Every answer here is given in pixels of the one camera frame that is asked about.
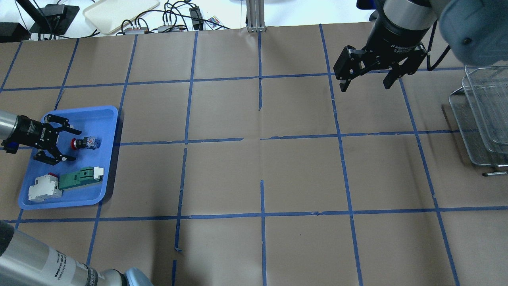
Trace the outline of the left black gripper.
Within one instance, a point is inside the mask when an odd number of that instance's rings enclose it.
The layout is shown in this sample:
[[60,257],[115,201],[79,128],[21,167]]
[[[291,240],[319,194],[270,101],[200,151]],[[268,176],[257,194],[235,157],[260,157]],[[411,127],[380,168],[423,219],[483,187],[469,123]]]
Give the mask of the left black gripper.
[[54,114],[44,116],[43,122],[24,115],[15,116],[14,119],[12,130],[2,139],[3,150],[16,151],[20,145],[27,145],[38,149],[33,159],[44,164],[76,161],[76,157],[62,154],[57,147],[59,132],[82,134],[82,131],[71,126],[69,119]]

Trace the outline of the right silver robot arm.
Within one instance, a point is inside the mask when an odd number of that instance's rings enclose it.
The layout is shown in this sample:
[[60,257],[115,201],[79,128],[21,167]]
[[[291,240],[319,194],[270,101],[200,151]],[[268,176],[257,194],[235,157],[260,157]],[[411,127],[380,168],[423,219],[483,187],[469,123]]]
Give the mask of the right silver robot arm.
[[450,51],[470,66],[507,60],[506,0],[358,0],[357,7],[377,15],[366,45],[347,45],[336,60],[333,71],[342,92],[373,70],[388,71],[385,89],[417,72],[431,50],[422,40],[429,31],[435,35],[436,28],[447,47],[430,70]]

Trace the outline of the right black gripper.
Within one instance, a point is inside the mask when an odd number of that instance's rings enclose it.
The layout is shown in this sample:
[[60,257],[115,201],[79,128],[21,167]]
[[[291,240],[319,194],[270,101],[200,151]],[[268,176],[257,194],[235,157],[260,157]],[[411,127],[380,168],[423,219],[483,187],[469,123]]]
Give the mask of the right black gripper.
[[333,67],[341,92],[345,93],[351,80],[371,70],[389,69],[383,79],[385,89],[390,89],[402,75],[414,74],[425,56],[421,40],[427,28],[412,30],[400,27],[384,12],[374,22],[373,29],[362,49],[347,45]]

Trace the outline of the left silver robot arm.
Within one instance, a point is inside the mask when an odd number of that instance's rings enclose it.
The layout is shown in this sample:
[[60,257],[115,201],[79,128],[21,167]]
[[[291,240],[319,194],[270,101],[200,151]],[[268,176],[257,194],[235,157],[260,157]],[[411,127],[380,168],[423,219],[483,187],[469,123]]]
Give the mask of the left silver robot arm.
[[[112,180],[95,207],[18,211],[1,253],[2,286],[262,286],[267,238],[310,242],[283,266],[336,275],[349,234],[336,114],[326,76],[153,83],[1,94],[30,119],[119,104]],[[300,252],[317,255],[317,270]]]

